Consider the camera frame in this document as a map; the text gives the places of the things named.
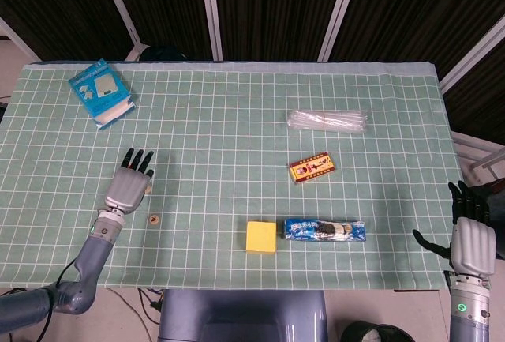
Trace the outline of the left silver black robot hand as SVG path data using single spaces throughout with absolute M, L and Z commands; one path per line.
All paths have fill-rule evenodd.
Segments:
M 153 151 L 144 154 L 143 149 L 127 151 L 106 191 L 104 203 L 107 207 L 123 214 L 130 214 L 139 207 L 154 175 L 148 168 L 153 155 Z

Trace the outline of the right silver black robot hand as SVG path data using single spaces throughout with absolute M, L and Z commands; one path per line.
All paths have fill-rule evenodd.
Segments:
M 488 278 L 495 272 L 496 233 L 487 201 L 464 182 L 448 184 L 452 197 L 452 239 L 448 247 L 429 242 L 416 229 L 417 243 L 449 261 L 458 275 Z

